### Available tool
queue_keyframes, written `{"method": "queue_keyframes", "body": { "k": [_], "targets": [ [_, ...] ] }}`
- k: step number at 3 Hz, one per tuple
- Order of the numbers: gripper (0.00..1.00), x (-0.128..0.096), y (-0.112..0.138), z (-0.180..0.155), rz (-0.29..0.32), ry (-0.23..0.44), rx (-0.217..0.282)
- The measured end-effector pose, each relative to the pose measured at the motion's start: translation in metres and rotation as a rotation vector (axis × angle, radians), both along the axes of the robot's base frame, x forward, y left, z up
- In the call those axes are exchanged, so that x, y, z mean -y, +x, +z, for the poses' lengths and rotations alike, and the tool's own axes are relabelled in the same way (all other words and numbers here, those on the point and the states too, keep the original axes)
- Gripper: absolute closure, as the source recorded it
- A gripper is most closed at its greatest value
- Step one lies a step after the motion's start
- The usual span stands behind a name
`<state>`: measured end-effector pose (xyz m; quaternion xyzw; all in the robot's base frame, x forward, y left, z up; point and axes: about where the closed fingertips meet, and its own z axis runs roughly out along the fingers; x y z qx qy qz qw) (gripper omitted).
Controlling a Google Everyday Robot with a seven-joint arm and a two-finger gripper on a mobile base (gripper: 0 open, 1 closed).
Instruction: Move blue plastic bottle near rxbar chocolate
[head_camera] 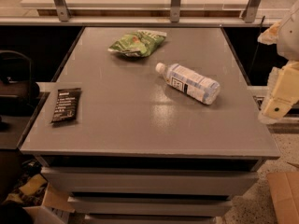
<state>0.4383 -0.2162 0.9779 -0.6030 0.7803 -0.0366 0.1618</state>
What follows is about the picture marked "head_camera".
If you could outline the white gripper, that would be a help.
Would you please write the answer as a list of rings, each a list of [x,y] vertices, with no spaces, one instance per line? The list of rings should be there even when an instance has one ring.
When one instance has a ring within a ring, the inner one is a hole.
[[[289,60],[282,68],[272,68],[258,115],[261,123],[274,124],[299,101],[299,0],[281,22],[275,22],[262,32],[257,41],[265,45],[277,43],[278,54]]]

